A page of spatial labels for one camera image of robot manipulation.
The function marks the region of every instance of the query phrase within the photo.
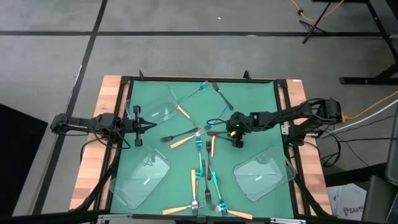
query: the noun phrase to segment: tripod stand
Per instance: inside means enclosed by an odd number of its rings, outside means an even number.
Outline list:
[[[316,21],[316,23],[315,23],[314,25],[311,25],[311,24],[309,24],[309,23],[307,23],[307,22],[304,22],[304,21],[302,21],[302,20],[299,20],[299,23],[304,24],[304,25],[308,26],[308,28],[310,28],[310,31],[309,31],[308,34],[304,37],[304,40],[303,40],[303,42],[302,42],[303,44],[305,44],[305,43],[307,42],[307,40],[310,38],[311,34],[312,34],[315,30],[318,30],[318,31],[320,31],[320,32],[322,32],[322,33],[327,33],[327,31],[318,28],[317,25],[318,25],[319,21],[322,19],[322,17],[323,17],[323,15],[325,14],[325,12],[328,10],[330,4],[331,4],[331,1],[329,1],[328,5],[327,5],[326,8],[323,10],[322,14],[319,16],[319,18],[317,19],[317,21]],[[303,10],[302,10],[302,9],[298,10],[298,14],[301,15],[301,13],[303,13]]]

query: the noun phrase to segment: gray floor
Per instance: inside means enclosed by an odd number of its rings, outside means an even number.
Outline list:
[[[100,0],[0,1],[0,30],[92,30]],[[297,1],[308,17],[325,4]],[[390,33],[397,21],[385,1],[372,1]],[[100,30],[306,31],[289,0],[115,0],[109,1]],[[365,5],[343,4],[320,23],[328,31],[375,32]],[[394,86],[343,86],[342,76],[373,77],[393,63],[381,39],[317,38],[301,44],[293,37],[98,37],[74,116],[93,115],[103,75],[241,77],[303,80],[307,98],[334,98],[354,115],[392,93]],[[0,103],[51,122],[68,101],[88,37],[0,37]],[[388,110],[377,118],[393,114]],[[391,121],[348,134],[345,139],[386,137]],[[15,215],[30,213],[55,136],[46,133],[34,161]],[[68,210],[85,138],[67,137],[46,199],[45,213]],[[318,141],[321,155],[337,150],[332,139]],[[337,167],[365,166],[348,147]],[[353,142],[352,148],[368,164],[386,161],[387,141]],[[325,169],[324,173],[334,172]]]

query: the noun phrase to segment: clear plastic tray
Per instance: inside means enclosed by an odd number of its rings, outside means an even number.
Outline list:
[[[141,113],[140,117],[146,121],[160,124],[173,118],[177,114],[178,101],[172,94],[172,90],[168,85],[161,88],[160,97],[140,104]],[[132,107],[136,105],[131,100],[127,100],[125,109],[130,119],[134,119],[134,112]]]
[[[289,160],[273,146],[238,164],[233,172],[242,193],[252,202],[295,177]]]
[[[127,208],[140,206],[155,190],[170,170],[170,162],[156,149],[148,147],[148,154],[128,178],[117,177],[109,189]]]

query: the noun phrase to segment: wooden board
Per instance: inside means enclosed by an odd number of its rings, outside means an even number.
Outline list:
[[[119,91],[121,76],[105,75],[101,89],[99,91],[98,101],[95,108],[94,116],[101,113],[113,113],[116,104],[116,98]],[[297,106],[305,101],[305,93],[301,80],[287,80],[289,89],[289,98],[291,106]],[[124,111],[124,103],[127,98],[128,85],[124,87],[121,108],[119,110],[119,117],[122,117]],[[279,88],[280,98],[282,102],[282,109],[285,108],[284,94]],[[304,119],[295,120],[296,124],[300,124]],[[90,135],[88,140],[93,139],[94,136]],[[314,138],[307,137],[305,141],[314,143]],[[303,173],[305,178],[305,185],[308,187],[315,200],[322,206],[322,208],[331,214],[331,207],[328,199],[328,192],[323,178],[321,163],[319,160],[318,151],[311,145],[300,146],[300,156],[302,161]],[[90,143],[86,146],[83,160],[81,162],[80,170],[76,180],[75,190],[72,195],[70,208],[76,208],[84,199],[89,195],[97,184],[100,178],[101,166],[104,159],[105,146],[98,142]],[[302,196],[300,190],[295,186],[298,212],[304,214]],[[104,190],[101,196],[100,208],[105,207],[105,201],[108,191]]]

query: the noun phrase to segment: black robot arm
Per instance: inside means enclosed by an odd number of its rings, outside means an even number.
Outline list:
[[[295,145],[302,145],[305,135],[319,126],[341,122],[341,107],[335,100],[316,98],[277,112],[252,112],[249,116],[235,112],[226,121],[226,129],[232,138],[240,141],[243,134],[266,131],[277,124],[299,118],[307,120],[289,126],[289,143]]]
[[[139,106],[133,106],[133,112],[134,119],[121,119],[112,113],[104,113],[91,119],[59,114],[54,117],[50,129],[55,134],[66,134],[68,131],[94,133],[96,137],[99,135],[113,144],[122,142],[125,133],[135,133],[135,145],[141,146],[141,134],[144,134],[145,131],[153,128],[156,124],[139,117],[141,112]]]

